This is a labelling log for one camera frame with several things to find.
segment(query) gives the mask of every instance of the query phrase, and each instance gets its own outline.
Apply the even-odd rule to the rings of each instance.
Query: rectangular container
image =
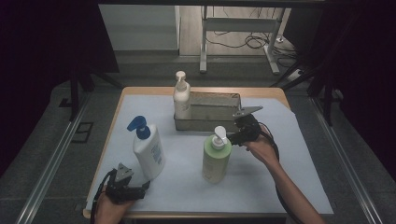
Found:
[[[175,119],[176,130],[214,132],[223,126],[227,133],[238,132],[233,113],[241,108],[239,93],[192,91],[190,103],[191,119]]]

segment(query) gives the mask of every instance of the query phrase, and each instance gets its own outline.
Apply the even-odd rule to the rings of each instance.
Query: pump bottle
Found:
[[[175,119],[191,119],[190,84],[186,82],[186,73],[176,73],[177,84],[174,91]]]
[[[210,183],[219,183],[225,176],[232,146],[226,137],[225,128],[218,126],[215,134],[206,138],[202,174]]]
[[[143,116],[137,116],[127,127],[128,131],[136,130],[134,137],[134,154],[139,160],[143,174],[152,180],[163,170],[165,159],[160,135],[155,124],[146,123]]]

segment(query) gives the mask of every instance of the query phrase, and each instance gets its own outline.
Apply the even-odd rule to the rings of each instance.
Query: white pump bottle with blue top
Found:
[[[127,127],[128,131],[136,130],[134,154],[139,160],[143,174],[148,180],[157,177],[165,165],[163,146],[155,124],[147,125],[143,116],[137,116]]]

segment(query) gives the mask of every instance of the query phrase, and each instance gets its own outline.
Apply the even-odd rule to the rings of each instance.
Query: wall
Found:
[[[178,49],[178,6],[100,5],[114,50]]]

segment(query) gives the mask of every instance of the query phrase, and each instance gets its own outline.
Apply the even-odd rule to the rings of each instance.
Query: human arm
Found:
[[[110,198],[102,192],[98,199],[95,224],[118,224],[132,205],[134,205],[134,201],[114,204],[111,202]]]
[[[262,130],[269,133],[264,126]],[[247,147],[254,157],[263,162],[273,177],[280,195],[290,211],[304,224],[325,223],[323,218],[305,198],[298,187],[289,178],[276,157],[275,150],[268,139],[260,135],[254,142],[246,142]]]

